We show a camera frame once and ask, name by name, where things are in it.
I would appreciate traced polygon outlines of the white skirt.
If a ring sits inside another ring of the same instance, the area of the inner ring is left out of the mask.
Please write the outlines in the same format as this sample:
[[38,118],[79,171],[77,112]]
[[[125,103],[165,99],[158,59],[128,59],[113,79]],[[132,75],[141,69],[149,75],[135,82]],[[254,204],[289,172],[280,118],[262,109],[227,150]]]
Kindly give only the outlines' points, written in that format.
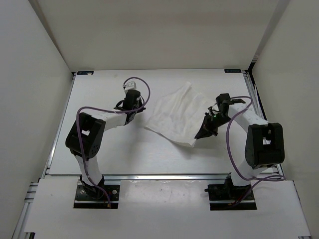
[[214,104],[186,82],[175,92],[159,98],[145,128],[186,147],[195,146],[208,107]]

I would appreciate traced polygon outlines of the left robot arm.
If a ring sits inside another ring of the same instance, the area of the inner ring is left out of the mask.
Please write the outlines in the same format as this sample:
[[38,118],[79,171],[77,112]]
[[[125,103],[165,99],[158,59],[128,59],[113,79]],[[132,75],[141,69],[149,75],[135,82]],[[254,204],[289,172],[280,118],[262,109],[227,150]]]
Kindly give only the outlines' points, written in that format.
[[107,197],[104,177],[99,170],[97,153],[105,131],[129,124],[137,113],[142,112],[144,99],[137,90],[127,90],[125,98],[115,106],[121,113],[102,113],[92,116],[81,112],[65,141],[79,164],[80,181],[84,191],[93,199]]

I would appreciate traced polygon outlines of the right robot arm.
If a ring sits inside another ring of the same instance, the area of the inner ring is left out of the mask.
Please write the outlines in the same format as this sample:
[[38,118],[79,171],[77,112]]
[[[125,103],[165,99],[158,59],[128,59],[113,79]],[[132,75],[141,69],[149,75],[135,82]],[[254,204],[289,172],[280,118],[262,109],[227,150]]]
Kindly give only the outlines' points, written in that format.
[[[235,199],[242,193],[242,186],[269,167],[281,164],[285,159],[283,127],[280,123],[270,123],[261,118],[244,100],[245,96],[231,97],[228,93],[216,98],[217,110],[209,107],[195,139],[216,136],[218,129],[226,125],[226,148],[233,172],[231,182],[224,186],[224,194]],[[230,128],[236,122],[246,132],[245,159],[237,166],[230,148]]]

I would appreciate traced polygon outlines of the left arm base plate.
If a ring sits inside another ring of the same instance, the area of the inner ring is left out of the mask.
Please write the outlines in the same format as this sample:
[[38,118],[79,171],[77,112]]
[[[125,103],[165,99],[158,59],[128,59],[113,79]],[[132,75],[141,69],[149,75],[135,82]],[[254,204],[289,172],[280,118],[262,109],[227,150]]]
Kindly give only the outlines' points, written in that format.
[[103,188],[107,196],[100,189],[88,185],[82,181],[82,176],[77,183],[73,208],[75,209],[118,209],[120,185],[105,184],[104,179],[98,184]]

